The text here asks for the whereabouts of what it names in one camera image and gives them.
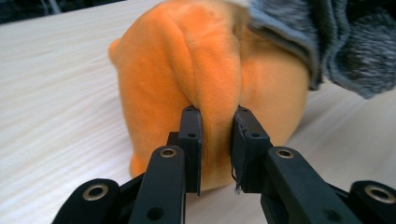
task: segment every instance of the wood grain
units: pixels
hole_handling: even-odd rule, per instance
[[[50,223],[96,177],[130,179],[132,146],[107,47],[159,1],[134,0],[0,26],[0,223]],[[288,146],[328,182],[396,188],[396,92],[370,101],[327,83]],[[187,200],[187,223],[264,223],[233,186]]]

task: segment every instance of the metal screw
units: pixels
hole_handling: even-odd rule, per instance
[[[366,186],[366,188],[364,188],[364,191],[370,197],[376,199],[381,203],[396,203],[395,196],[386,189],[374,185],[368,185]]]
[[[89,188],[87,188],[84,193],[82,194],[82,197],[86,201],[96,201],[99,200],[108,193],[108,186],[105,184],[95,184],[91,185]]]
[[[176,156],[176,154],[177,154],[177,152],[172,148],[166,148],[160,152],[160,155],[164,158],[171,158],[171,157]]]
[[[284,148],[278,149],[276,151],[276,155],[278,155],[282,158],[285,158],[285,159],[291,159],[294,157],[294,154],[292,152],[290,152],[289,150],[284,149]]]

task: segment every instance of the plush ear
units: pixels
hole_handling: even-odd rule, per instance
[[[305,66],[249,32],[247,19],[243,8],[230,3],[165,2],[110,45],[134,146],[133,175],[145,172],[152,151],[178,130],[181,111],[188,105],[202,115],[202,189],[232,181],[229,150],[238,105],[265,118],[260,122],[284,119],[266,123],[275,124],[269,134],[277,135],[276,143],[290,136],[304,106]]]

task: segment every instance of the orange plush toy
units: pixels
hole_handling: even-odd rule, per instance
[[[290,137],[303,114],[308,69],[251,33],[247,22],[247,11],[231,3],[169,1],[111,44],[134,147],[133,176],[146,171],[152,151],[178,130],[188,105],[202,115],[202,189],[233,181],[230,139],[239,105],[253,112],[274,145]]]

